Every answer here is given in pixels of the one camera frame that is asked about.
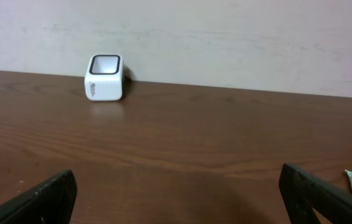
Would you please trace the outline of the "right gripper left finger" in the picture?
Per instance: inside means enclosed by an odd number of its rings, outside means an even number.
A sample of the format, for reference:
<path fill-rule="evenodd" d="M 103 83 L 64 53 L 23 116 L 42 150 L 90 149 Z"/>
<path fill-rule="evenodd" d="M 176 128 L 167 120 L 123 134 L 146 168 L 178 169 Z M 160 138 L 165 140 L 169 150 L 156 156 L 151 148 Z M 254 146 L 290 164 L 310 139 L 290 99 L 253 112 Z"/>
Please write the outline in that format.
<path fill-rule="evenodd" d="M 77 197 L 74 173 L 67 169 L 0 205 L 0 224 L 68 224 Z"/>

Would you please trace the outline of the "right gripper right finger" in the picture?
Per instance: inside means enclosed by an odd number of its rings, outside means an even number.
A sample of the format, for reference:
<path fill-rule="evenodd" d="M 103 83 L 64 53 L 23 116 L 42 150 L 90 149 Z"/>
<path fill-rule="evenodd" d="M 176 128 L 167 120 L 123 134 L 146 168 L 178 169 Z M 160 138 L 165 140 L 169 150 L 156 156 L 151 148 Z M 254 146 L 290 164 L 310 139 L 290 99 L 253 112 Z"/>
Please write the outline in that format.
<path fill-rule="evenodd" d="M 284 163 L 278 187 L 291 223 L 352 223 L 352 195 L 301 168 Z"/>

